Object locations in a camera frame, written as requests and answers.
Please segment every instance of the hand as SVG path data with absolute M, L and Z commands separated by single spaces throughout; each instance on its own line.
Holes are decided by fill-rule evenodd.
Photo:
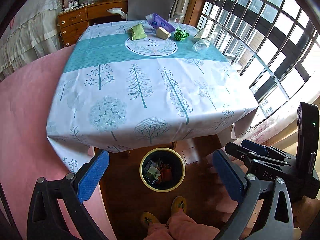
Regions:
M 292 204 L 293 227 L 306 231 L 320 211 L 320 200 L 306 196 Z

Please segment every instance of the table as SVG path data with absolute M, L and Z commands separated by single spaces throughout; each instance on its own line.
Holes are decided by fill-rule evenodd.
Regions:
M 192 50 L 190 37 L 167 41 L 141 21 L 147 37 L 131 41 L 140 21 L 90 26 L 61 75 L 47 136 L 76 172 L 88 146 L 111 152 L 216 134 L 257 107 L 253 94 L 214 46 Z

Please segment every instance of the green crumpled paper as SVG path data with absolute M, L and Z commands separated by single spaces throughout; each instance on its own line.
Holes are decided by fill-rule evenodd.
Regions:
M 184 39 L 186 37 L 189 37 L 189 33 L 186 33 L 186 31 L 182 31 L 180 30 L 179 28 L 177 28 L 175 34 L 174 34 L 174 38 L 177 40 L 177 41 L 184 41 Z
M 144 33 L 143 25 L 139 23 L 138 25 L 135 25 L 131 28 L 132 30 L 132 37 L 131 40 L 139 40 L 147 37 L 147 35 Z

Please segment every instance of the pink blanket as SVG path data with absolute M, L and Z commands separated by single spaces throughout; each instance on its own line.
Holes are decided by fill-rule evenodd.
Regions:
M 73 46 L 42 57 L 0 83 L 0 182 L 23 239 L 37 178 L 56 180 L 68 173 L 47 140 L 46 123 L 72 51 Z M 115 240 L 98 187 L 84 205 L 108 239 Z M 61 209 L 71 233 L 79 237 L 65 206 Z

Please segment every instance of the metal window grille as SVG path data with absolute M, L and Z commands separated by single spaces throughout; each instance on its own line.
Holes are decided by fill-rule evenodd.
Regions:
M 201 28 L 247 82 L 263 113 L 258 122 L 310 78 L 303 61 L 318 33 L 294 0 L 206 0 Z

